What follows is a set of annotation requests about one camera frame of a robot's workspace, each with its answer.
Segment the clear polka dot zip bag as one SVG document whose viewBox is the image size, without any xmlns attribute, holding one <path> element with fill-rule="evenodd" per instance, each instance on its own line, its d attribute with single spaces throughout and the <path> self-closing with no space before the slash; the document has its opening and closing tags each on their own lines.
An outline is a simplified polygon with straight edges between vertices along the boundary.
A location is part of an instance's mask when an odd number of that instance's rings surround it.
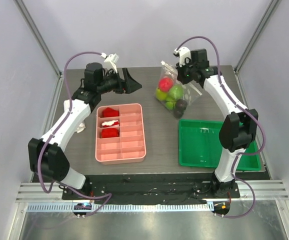
<svg viewBox="0 0 289 240">
<path fill-rule="evenodd" d="M 192 83 L 183 84 L 177 80 L 177 77 L 176 68 L 161 61 L 160 78 L 155 90 L 155 98 L 176 119 L 180 119 L 187 108 L 202 96 L 202 93 Z"/>
</svg>

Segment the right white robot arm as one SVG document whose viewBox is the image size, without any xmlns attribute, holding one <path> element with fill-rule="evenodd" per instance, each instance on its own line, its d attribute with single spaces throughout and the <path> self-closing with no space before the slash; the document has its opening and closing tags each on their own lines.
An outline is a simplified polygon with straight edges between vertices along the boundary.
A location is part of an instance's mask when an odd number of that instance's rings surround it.
<svg viewBox="0 0 289 240">
<path fill-rule="evenodd" d="M 206 49 L 179 47 L 173 54 L 179 58 L 176 64 L 177 80 L 182 84 L 191 81 L 198 83 L 210 94 L 224 117 L 219 132 L 222 152 L 210 183 L 212 195 L 223 197 L 234 188 L 237 165 L 255 140 L 258 112 L 248 109 L 233 94 L 220 66 L 210 66 Z"/>
</svg>

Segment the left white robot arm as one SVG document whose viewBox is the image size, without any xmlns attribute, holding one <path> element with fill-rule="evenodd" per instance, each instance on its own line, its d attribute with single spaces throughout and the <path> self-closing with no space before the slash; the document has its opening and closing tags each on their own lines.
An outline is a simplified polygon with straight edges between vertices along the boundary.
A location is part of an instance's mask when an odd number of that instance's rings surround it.
<svg viewBox="0 0 289 240">
<path fill-rule="evenodd" d="M 85 175 L 71 168 L 65 149 L 78 126 L 93 112 L 105 93 L 131 94 L 142 88 L 128 69 L 123 68 L 123 77 L 114 69 L 104 68 L 98 62 L 86 65 L 79 88 L 69 100 L 66 110 L 54 126 L 41 138 L 32 138 L 28 143 L 30 170 L 43 177 L 74 188 L 73 193 L 81 200 L 87 199 L 91 187 Z"/>
</svg>

